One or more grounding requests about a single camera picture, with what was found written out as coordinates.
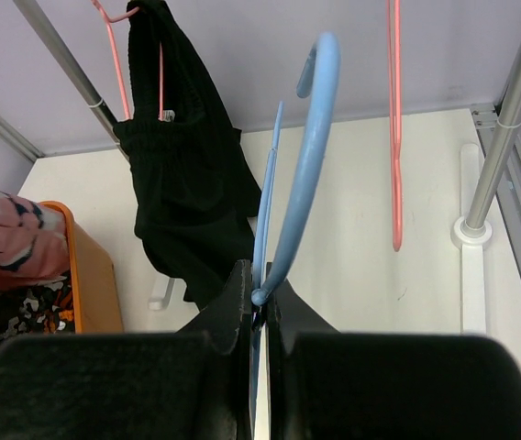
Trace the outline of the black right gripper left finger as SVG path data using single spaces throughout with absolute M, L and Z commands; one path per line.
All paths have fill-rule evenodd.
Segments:
M 250 439 L 251 274 L 171 333 L 19 336 L 0 347 L 0 439 Z

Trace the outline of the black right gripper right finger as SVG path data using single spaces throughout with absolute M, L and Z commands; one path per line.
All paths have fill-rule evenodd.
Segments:
M 289 282 L 264 317 L 273 439 L 521 439 L 521 371 L 490 338 L 343 333 Z

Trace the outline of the blue hanger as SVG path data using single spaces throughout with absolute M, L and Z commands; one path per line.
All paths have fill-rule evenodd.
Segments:
M 294 180 L 279 235 L 274 262 L 266 270 L 266 250 L 272 209 L 272 192 L 283 119 L 280 104 L 275 118 L 272 147 L 270 149 L 260 207 L 256 225 L 251 269 L 252 327 L 251 327 L 251 378 L 249 407 L 251 423 L 256 423 L 258 398 L 261 311 L 272 293 L 285 281 L 297 254 L 316 194 L 319 176 L 327 148 L 332 115 L 338 90 L 340 48 L 331 32 L 322 33 L 312 46 L 296 86 L 298 97 L 311 99 L 302 145 L 298 155 Z

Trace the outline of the orange camouflage shorts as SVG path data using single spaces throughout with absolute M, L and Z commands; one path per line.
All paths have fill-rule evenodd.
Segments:
M 70 280 L 0 291 L 0 345 L 19 335 L 74 332 Z

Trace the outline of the pink patterned shorts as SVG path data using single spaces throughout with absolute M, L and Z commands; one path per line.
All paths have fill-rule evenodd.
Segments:
M 0 192 L 0 290 L 49 283 L 69 268 L 64 215 Z

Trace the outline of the pink hanger of camouflage shorts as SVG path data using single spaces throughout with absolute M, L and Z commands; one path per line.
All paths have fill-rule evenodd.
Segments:
M 403 242 L 403 189 L 401 175 L 401 147 L 403 128 L 400 4 L 400 1 L 386 2 L 392 227 L 393 249 L 395 252 L 400 250 Z

